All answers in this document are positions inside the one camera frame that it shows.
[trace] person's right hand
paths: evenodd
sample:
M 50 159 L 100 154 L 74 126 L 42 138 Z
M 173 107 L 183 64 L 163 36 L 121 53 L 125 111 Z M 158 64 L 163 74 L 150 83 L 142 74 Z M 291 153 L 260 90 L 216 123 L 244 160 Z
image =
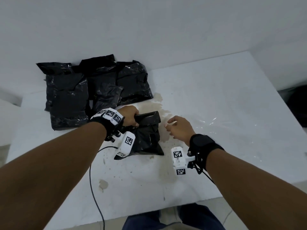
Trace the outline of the person's right hand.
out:
M 167 123 L 174 124 L 165 124 L 164 127 L 167 131 L 170 131 L 170 135 L 174 136 L 174 139 L 183 141 L 187 146 L 190 147 L 190 138 L 192 135 L 195 135 L 195 132 L 190 124 L 185 118 L 180 116 L 174 116 Z

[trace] gray wall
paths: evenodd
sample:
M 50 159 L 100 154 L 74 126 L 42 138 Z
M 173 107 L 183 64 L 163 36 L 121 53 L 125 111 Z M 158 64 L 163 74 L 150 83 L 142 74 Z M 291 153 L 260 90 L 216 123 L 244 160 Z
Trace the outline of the gray wall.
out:
M 251 50 L 277 89 L 307 78 L 307 0 L 1 0 L 0 88 L 45 89 L 37 62 L 114 53 L 156 69 Z

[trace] white table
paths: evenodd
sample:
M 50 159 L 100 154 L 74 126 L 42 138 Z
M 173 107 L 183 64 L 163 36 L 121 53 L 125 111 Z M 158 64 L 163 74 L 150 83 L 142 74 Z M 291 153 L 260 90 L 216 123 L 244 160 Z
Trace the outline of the white table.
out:
M 213 137 L 229 153 L 287 182 L 307 180 L 306 134 L 248 52 L 152 70 L 149 84 L 158 94 L 155 100 L 138 104 L 141 113 L 160 109 L 163 121 L 171 115 L 184 116 L 197 133 Z M 8 161 L 67 132 L 52 130 L 45 97 L 45 92 L 24 97 L 23 118 Z M 160 132 L 165 140 L 165 131 Z M 174 139 L 162 142 L 165 156 L 154 158 L 135 155 L 115 161 L 113 149 L 96 156 L 91 179 L 106 220 L 221 197 L 196 170 L 175 176 L 170 149 L 179 145 Z M 98 188 L 100 179 L 109 183 L 104 192 Z M 101 217 L 87 171 L 46 229 L 96 221 Z

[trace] black cable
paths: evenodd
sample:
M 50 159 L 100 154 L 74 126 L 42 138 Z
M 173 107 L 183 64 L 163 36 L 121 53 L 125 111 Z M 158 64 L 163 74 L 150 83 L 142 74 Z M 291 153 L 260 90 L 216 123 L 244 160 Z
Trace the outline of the black cable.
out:
M 105 148 L 116 148 L 116 149 L 118 149 L 118 147 L 115 147 L 115 146 L 107 146 L 107 147 L 102 148 L 101 150 L 104 150 Z M 102 215 L 102 213 L 101 213 L 101 211 L 100 211 L 100 208 L 99 208 L 99 206 L 98 206 L 98 204 L 97 204 L 97 202 L 96 202 L 96 199 L 95 199 L 95 196 L 94 196 L 94 192 L 93 192 L 93 188 L 92 188 L 91 168 L 92 168 L 92 165 L 90 165 L 90 186 L 91 186 L 91 192 L 92 192 L 92 195 L 93 195 L 93 199 L 94 199 L 94 201 L 95 201 L 95 204 L 96 204 L 96 206 L 97 206 L 97 208 L 98 208 L 98 211 L 99 211 L 99 213 L 100 213 L 100 215 L 101 215 L 101 217 L 102 217 L 103 230 L 104 230 L 104 228 L 105 228 L 104 218 L 103 218 L 103 215 Z
M 209 178 L 209 180 L 215 185 L 215 183 L 213 182 L 213 180 L 212 180 L 204 171 L 202 171 L 202 173 L 205 174 L 205 175 L 207 176 L 207 178 Z

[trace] blue pants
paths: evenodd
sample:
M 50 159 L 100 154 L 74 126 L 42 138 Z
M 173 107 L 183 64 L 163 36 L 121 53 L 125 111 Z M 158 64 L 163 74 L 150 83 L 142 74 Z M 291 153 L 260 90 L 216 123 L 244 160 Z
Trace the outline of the blue pants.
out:
M 206 206 L 196 203 L 177 207 L 183 224 L 201 230 L 225 230 L 221 222 L 209 211 Z M 129 216 L 122 230 L 158 230 L 167 225 L 159 221 L 159 211 L 152 211 Z

